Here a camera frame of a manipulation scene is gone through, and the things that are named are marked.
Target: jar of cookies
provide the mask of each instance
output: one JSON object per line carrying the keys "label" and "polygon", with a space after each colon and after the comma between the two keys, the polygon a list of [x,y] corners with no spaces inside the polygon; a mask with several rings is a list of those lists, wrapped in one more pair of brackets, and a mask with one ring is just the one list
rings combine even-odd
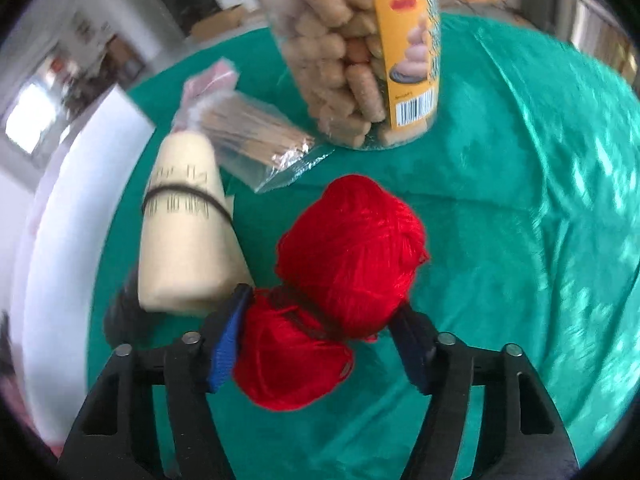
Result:
{"label": "jar of cookies", "polygon": [[437,0],[260,0],[308,114],[334,144],[390,148],[433,124]]}

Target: yellow label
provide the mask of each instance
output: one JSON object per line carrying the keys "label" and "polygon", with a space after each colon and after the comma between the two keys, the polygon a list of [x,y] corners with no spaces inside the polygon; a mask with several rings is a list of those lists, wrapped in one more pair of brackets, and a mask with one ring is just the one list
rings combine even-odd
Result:
{"label": "yellow label", "polygon": [[437,0],[375,0],[391,128],[425,124],[438,102],[440,16]]}

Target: beige bottle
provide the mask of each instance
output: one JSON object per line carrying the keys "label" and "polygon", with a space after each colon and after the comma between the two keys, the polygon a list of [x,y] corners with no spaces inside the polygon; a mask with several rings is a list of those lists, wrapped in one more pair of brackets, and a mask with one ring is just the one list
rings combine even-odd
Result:
{"label": "beige bottle", "polygon": [[[227,210],[212,145],[196,132],[167,136],[147,189],[196,187]],[[205,316],[238,283],[253,285],[233,227],[206,200],[167,190],[145,207],[140,240],[138,299],[149,311]]]}

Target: green fabric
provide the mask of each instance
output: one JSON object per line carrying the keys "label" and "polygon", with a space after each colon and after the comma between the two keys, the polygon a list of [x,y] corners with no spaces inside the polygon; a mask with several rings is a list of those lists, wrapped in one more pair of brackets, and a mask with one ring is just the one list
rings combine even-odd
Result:
{"label": "green fabric", "polygon": [[[418,274],[414,307],[469,345],[519,343],[584,462],[640,376],[640,106],[608,68],[543,34],[448,15],[442,33],[434,128],[390,151],[337,150],[292,186],[267,194],[231,180],[238,238],[257,285],[274,285],[276,241],[300,212],[338,176],[373,177],[406,200],[428,229],[433,259]],[[241,91],[309,126],[266,30],[200,52],[131,92],[158,130],[102,255],[90,384],[110,355],[102,316],[136,261],[140,199],[182,82],[220,56],[238,66]],[[198,324],[171,318],[154,342],[167,343]],[[399,478],[428,400],[408,384],[387,332],[354,348],[353,375],[304,410],[267,412],[231,382],[211,397],[239,480]],[[156,397],[168,456],[172,440],[160,388]],[[475,387],[457,478],[471,469],[481,403],[482,388]]]}

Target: red yarn ball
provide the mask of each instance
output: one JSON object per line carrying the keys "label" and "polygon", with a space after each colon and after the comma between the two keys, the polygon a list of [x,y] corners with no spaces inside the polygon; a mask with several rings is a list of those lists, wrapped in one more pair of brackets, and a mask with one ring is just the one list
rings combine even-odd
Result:
{"label": "red yarn ball", "polygon": [[[384,328],[427,261],[426,235],[407,204],[370,178],[333,181],[283,235],[276,273],[304,295],[344,338]],[[295,410],[324,396],[353,368],[343,340],[293,294],[273,304],[258,291],[244,320],[236,383],[256,404]]]}

